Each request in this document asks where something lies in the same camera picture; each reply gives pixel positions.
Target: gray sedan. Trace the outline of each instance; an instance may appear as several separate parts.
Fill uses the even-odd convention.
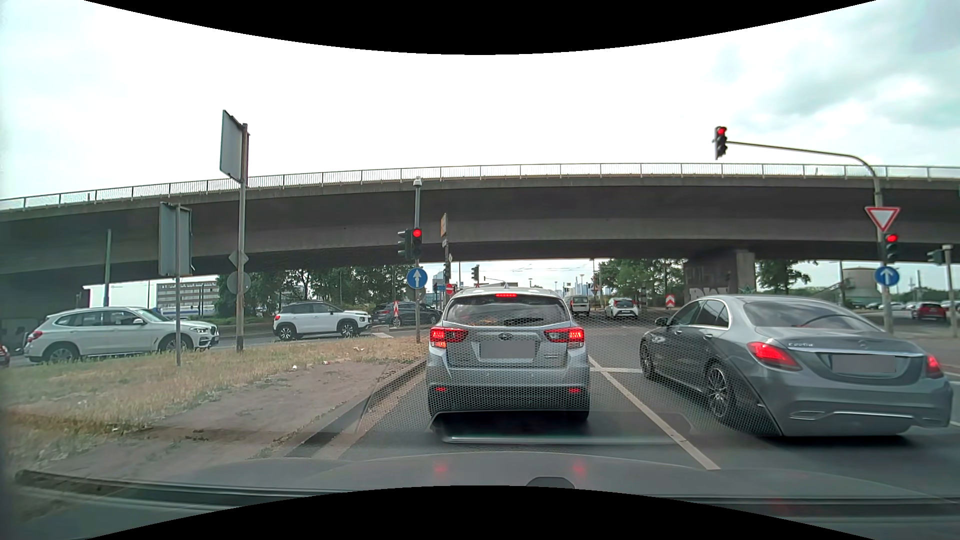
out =
[[[640,370],[706,397],[720,422],[761,435],[893,435],[949,425],[937,359],[828,302],[718,295],[661,317]]]

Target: yield sign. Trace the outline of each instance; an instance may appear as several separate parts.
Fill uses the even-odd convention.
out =
[[[890,229],[894,219],[897,218],[897,214],[900,213],[900,207],[866,207],[864,209],[867,210],[867,215],[870,216],[874,225],[882,233],[886,233],[887,229]]]

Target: bridge railing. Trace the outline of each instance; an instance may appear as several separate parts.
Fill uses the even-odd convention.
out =
[[[923,165],[874,165],[884,179],[960,180],[960,167]],[[415,167],[331,171],[250,177],[249,189],[298,187],[304,185],[364,184],[412,181],[502,178],[563,178],[605,176],[750,176],[790,178],[869,177],[862,165],[824,165],[798,163],[530,163],[517,165],[467,165],[452,167]],[[237,189],[231,179],[196,180],[168,184],[108,187],[50,195],[0,199],[0,211],[35,209],[140,198],[164,198],[176,195],[215,193]]]

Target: white suv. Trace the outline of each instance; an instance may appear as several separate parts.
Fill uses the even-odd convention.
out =
[[[371,317],[366,311],[343,310],[313,300],[284,306],[274,316],[274,335],[283,341],[325,333],[353,337],[368,330],[370,324]]]
[[[27,336],[23,354],[32,362],[85,356],[126,356],[177,349],[177,323],[142,307],[85,307],[50,315]],[[217,327],[180,321],[185,350],[208,349]]]

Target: brake light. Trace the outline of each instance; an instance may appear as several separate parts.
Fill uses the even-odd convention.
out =
[[[543,335],[554,343],[566,343],[567,349],[579,349],[583,347],[587,337],[584,329],[579,327],[545,330],[543,331]]]
[[[939,379],[944,375],[944,372],[940,370],[940,362],[934,355],[926,356],[926,375],[931,379]]]
[[[467,331],[459,328],[433,327],[430,329],[430,346],[446,349],[447,343],[460,343],[467,339]]]
[[[754,341],[752,343],[748,343],[747,348],[750,349],[750,352],[756,357],[757,360],[760,360],[761,363],[770,367],[776,367],[790,371],[800,371],[803,369],[800,364],[797,363],[797,360],[793,359],[789,353],[780,347],[774,347],[769,343]]]

